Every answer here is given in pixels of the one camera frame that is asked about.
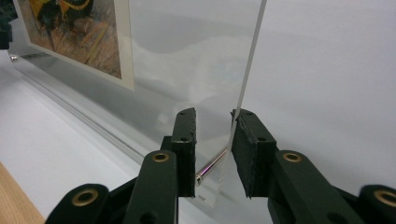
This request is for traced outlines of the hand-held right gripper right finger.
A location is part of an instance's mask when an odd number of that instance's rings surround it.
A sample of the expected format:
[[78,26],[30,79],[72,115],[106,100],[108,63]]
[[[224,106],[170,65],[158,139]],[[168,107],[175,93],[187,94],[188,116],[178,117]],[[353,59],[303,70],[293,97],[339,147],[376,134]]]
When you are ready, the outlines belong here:
[[266,198],[275,224],[364,224],[304,154],[280,150],[251,111],[232,112],[237,173],[249,198]]

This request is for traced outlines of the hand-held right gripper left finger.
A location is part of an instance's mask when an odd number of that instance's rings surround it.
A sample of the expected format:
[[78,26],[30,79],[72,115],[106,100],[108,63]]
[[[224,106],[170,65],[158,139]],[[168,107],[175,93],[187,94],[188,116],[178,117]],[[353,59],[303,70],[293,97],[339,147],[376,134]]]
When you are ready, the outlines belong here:
[[143,160],[122,224],[177,224],[178,199],[195,196],[196,111],[177,113],[173,133]]

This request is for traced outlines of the clear acrylic photo frame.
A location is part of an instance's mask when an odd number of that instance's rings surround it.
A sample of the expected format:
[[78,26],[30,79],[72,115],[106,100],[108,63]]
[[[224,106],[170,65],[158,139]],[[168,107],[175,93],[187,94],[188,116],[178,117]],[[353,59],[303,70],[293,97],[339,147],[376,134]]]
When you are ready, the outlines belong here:
[[123,164],[136,166],[174,127],[177,113],[196,111],[196,162],[225,149],[230,114],[242,102],[262,0],[129,0],[134,89],[37,49],[15,22],[17,68],[88,125],[92,140],[53,147],[46,162],[59,179],[114,183]]

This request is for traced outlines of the printed photo with white border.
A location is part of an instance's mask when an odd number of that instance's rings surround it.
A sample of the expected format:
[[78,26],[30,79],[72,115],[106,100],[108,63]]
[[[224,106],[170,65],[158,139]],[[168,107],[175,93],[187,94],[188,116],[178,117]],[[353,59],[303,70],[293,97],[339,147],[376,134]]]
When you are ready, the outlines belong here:
[[134,89],[129,0],[13,0],[27,45]]

